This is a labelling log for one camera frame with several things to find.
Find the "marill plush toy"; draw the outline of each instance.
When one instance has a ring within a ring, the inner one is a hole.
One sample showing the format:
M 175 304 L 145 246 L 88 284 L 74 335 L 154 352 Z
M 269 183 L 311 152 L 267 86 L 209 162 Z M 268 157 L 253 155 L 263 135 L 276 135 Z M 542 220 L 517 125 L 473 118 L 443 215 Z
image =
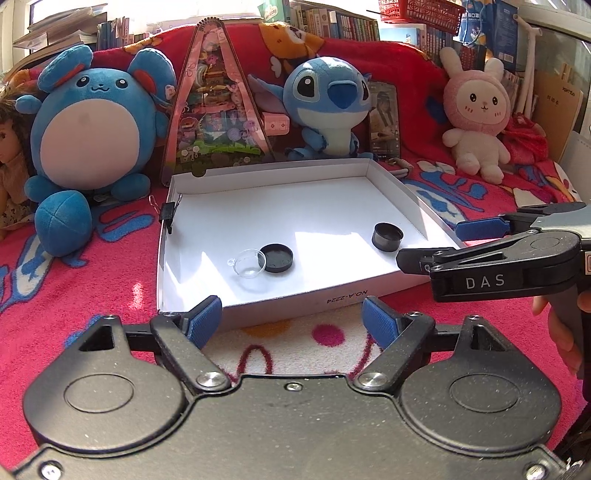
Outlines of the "marill plush toy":
M 500 81 L 503 63 L 490 59 L 484 72 L 464 72 L 453 48 L 443 48 L 439 56 L 450 78 L 443 91 L 443 108 L 455 127 L 443 134 L 443 144 L 452 148 L 460 170 L 468 175 L 480 171 L 485 181 L 498 185 L 504 176 L 499 163 L 511 159 L 496 137 L 511 117 L 511 101 Z
M 351 131 L 371 109 L 368 80 L 369 75 L 333 57 L 304 62 L 291 72 L 284 87 L 248 77 L 259 107 L 284 113 L 303 127 L 306 146 L 288 149 L 288 160 L 373 158 L 372 153 L 358 152 L 359 140 Z
M 31 95 L 16 102 L 19 112 L 37 114 L 31 130 L 37 175 L 27 181 L 25 194 L 39 203 L 37 235 L 55 257 L 75 252 L 92 235 L 85 194 L 110 193 L 127 202 L 150 192 L 140 171 L 168 129 L 155 103 L 170 100 L 176 77 L 162 53 L 141 50 L 127 72 L 91 69 L 91 61 L 86 45 L 62 52 L 37 80 L 49 94 L 43 103 Z

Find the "white rabbit plush toy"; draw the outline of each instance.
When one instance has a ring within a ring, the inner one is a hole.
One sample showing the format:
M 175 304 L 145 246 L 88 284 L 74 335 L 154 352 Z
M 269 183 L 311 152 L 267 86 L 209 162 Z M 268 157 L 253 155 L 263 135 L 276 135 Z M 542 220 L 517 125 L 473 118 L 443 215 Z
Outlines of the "white rabbit plush toy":
M 457 167 L 468 175 L 480 176 L 498 185 L 503 180 L 499 163 L 511 156 L 496 137 L 511 117 L 511 102 L 501 85 L 503 62 L 492 58 L 484 72 L 464 72 L 462 62 L 451 47 L 441 49 L 441 63 L 449 75 L 443 91 L 443 108 L 455 127 L 443 134 L 443 144 L 452 149 Z

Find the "blue gripper pad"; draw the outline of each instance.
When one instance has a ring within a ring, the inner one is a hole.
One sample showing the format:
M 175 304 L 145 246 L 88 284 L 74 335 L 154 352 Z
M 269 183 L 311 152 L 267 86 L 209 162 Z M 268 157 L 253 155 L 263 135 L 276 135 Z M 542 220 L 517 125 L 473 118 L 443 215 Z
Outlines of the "blue gripper pad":
M 361 306 L 363 325 L 380 348 L 386 348 L 400 335 L 396 318 L 398 315 L 378 299 L 366 298 Z
M 454 231 L 462 242 L 503 238 L 511 233 L 509 223 L 501 217 L 459 222 Z
M 202 302 L 203 308 L 189 320 L 187 338 L 197 348 L 201 349 L 216 333 L 222 321 L 222 301 L 219 297 L 211 296 Z

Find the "transparent toy cover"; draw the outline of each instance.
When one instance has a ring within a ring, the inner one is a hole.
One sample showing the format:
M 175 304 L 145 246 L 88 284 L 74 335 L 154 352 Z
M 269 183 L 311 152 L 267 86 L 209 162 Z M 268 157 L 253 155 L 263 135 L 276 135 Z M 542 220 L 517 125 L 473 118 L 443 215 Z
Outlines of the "transparent toy cover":
M 262 163 L 268 138 L 222 21 L 195 27 L 176 91 L 164 150 L 162 183 L 209 168 Z

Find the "human hand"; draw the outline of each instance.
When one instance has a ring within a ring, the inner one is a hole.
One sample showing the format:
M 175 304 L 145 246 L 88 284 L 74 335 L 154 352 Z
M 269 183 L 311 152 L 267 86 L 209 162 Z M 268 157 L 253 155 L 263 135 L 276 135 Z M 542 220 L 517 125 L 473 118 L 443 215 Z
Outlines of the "human hand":
M 591 313 L 591 290 L 582 292 L 577 299 L 577 304 L 582 311 Z M 534 316 L 542 313 L 546 305 L 548 305 L 546 298 L 534 297 L 531 309 Z M 569 372 L 571 375 L 576 375 L 583 363 L 583 355 L 579 347 L 574 344 L 572 332 L 560 321 L 552 308 L 548 313 L 548 332 Z

